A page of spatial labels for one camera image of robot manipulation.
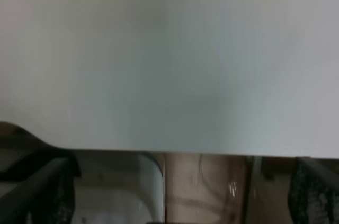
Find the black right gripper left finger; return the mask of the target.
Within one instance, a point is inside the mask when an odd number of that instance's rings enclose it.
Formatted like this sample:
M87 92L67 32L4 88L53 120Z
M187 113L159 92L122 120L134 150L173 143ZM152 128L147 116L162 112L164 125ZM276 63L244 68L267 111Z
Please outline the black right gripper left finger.
M66 158L55 158L24 177L1 174L1 223L71 223L74 176Z

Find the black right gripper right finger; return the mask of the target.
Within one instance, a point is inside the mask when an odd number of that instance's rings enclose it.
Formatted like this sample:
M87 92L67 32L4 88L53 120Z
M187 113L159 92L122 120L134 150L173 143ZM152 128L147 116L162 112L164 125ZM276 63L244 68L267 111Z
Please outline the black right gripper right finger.
M288 208L293 223L338 223L338 162L296 158Z

